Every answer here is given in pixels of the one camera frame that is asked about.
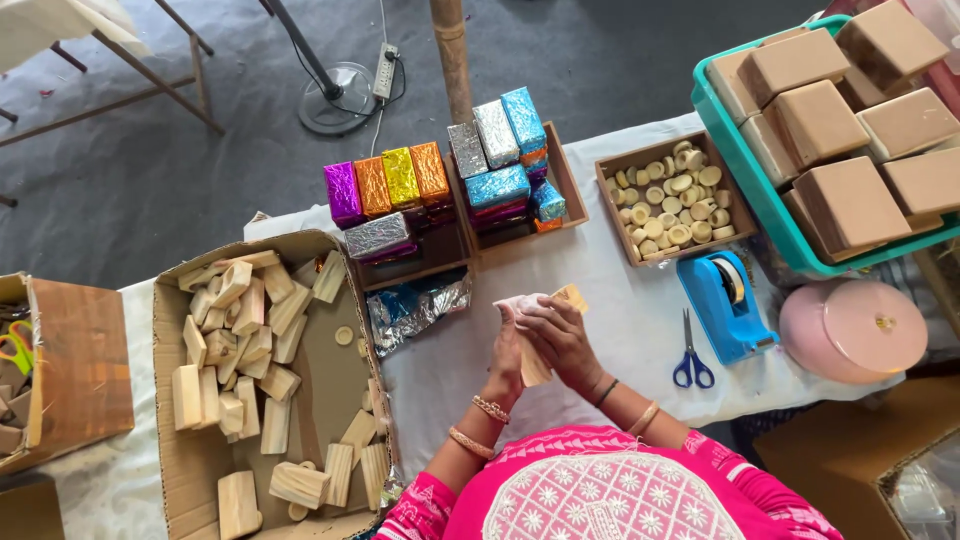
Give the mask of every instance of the black bracelet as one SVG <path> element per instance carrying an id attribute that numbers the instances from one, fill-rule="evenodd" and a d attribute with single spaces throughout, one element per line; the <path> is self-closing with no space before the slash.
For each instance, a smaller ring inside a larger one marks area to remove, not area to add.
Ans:
<path id="1" fill-rule="evenodd" d="M 597 403 L 593 404 L 593 406 L 600 408 L 600 404 L 602 404 L 603 401 L 607 399 L 607 396 L 609 396 L 610 393 L 613 392 L 613 387 L 616 386 L 618 382 L 620 382 L 620 379 L 614 379 L 613 384 L 611 384 L 610 387 L 607 388 L 607 391 L 604 392 L 602 396 L 600 396 L 600 399 L 597 401 Z"/>

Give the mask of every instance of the teal plastic tray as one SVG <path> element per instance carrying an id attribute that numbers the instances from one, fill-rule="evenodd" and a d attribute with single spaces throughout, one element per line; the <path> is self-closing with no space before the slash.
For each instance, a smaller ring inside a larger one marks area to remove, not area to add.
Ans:
<path id="1" fill-rule="evenodd" d="M 804 26 L 811 30 L 826 28 L 832 35 L 840 30 L 850 18 L 846 15 L 834 15 Z M 693 70 L 693 107 L 700 114 L 716 144 L 717 150 L 727 162 L 727 167 L 733 174 L 737 185 L 743 192 L 750 207 L 754 210 L 757 221 L 777 247 L 783 260 L 797 272 L 807 275 L 824 277 L 839 276 L 855 268 L 863 268 L 884 260 L 906 255 L 937 242 L 942 242 L 960 235 L 960 219 L 955 213 L 944 215 L 944 226 L 940 229 L 923 234 L 908 236 L 895 242 L 890 242 L 875 250 L 854 258 L 848 258 L 838 264 L 830 265 L 821 262 L 813 253 L 806 238 L 800 232 L 797 224 L 790 216 L 777 191 L 770 184 L 754 154 L 750 151 L 746 141 L 736 129 L 736 125 L 727 114 L 723 104 L 717 97 L 713 87 L 707 81 L 707 64 L 717 57 L 722 57 L 759 45 L 765 37 L 752 43 L 747 43 L 729 51 L 703 59 Z"/>

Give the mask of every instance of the bangle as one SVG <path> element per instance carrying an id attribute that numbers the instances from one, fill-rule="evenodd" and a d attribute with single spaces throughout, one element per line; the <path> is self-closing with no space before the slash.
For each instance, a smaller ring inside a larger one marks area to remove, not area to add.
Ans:
<path id="1" fill-rule="evenodd" d="M 456 428 L 450 428 L 450 438 L 460 443 L 460 446 L 466 448 L 467 450 L 473 452 L 474 454 L 483 457 L 484 459 L 493 458 L 493 450 L 489 449 L 482 444 L 474 441 L 473 439 L 467 437 L 466 435 L 457 431 Z"/>
<path id="2" fill-rule="evenodd" d="M 613 383 L 611 383 L 611 385 L 607 387 L 607 390 L 603 393 L 602 396 L 600 396 L 600 399 L 597 400 L 597 403 L 593 404 L 593 406 L 600 408 L 600 404 L 602 404 L 603 401 L 607 399 L 607 396 L 609 396 L 610 393 L 613 392 L 613 387 L 617 386 L 619 382 L 620 382 L 620 379 L 613 379 Z"/>
<path id="3" fill-rule="evenodd" d="M 473 404 L 482 408 L 483 411 L 489 414 L 492 418 L 495 418 L 504 424 L 510 424 L 510 415 L 504 412 L 503 409 L 500 408 L 500 405 L 493 402 L 488 402 L 480 396 L 473 396 Z"/>
<path id="4" fill-rule="evenodd" d="M 639 438 L 640 434 L 650 426 L 650 422 L 653 421 L 654 416 L 657 416 L 658 412 L 660 412 L 660 404 L 657 403 L 657 400 L 654 400 L 650 403 L 650 406 L 647 407 L 647 410 L 643 411 L 639 420 L 628 430 L 628 433 Z"/>

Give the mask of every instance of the pink plastic container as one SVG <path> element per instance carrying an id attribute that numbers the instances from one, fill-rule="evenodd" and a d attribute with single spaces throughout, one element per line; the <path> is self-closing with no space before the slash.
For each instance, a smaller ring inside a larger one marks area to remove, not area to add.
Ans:
<path id="1" fill-rule="evenodd" d="M 926 321 L 896 288 L 837 279 L 797 289 L 780 311 L 780 343 L 805 369 L 852 384 L 887 379 L 926 350 Z"/>

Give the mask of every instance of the gold bangle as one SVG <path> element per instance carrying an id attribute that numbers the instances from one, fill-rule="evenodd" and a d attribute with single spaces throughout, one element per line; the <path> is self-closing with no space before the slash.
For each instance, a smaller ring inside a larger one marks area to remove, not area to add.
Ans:
<path id="1" fill-rule="evenodd" d="M 450 438 L 460 443 L 460 446 L 466 448 L 474 454 L 479 455 L 480 457 L 483 457 L 484 459 L 493 459 L 493 450 L 460 433 L 456 428 L 450 428 L 449 433 Z"/>
<path id="2" fill-rule="evenodd" d="M 658 412 L 660 412 L 660 404 L 657 403 L 657 400 L 654 400 L 650 403 L 650 406 L 647 407 L 647 410 L 644 410 L 643 414 L 640 415 L 640 419 L 637 420 L 627 432 L 634 437 L 640 437 L 640 434 L 650 426 L 650 422 L 653 421 L 654 416 L 657 416 Z"/>
<path id="3" fill-rule="evenodd" d="M 482 408 L 484 412 L 500 422 L 503 422 L 504 424 L 510 424 L 510 415 L 504 412 L 503 409 L 500 408 L 500 405 L 488 402 L 480 396 L 473 396 L 473 404 Z"/>

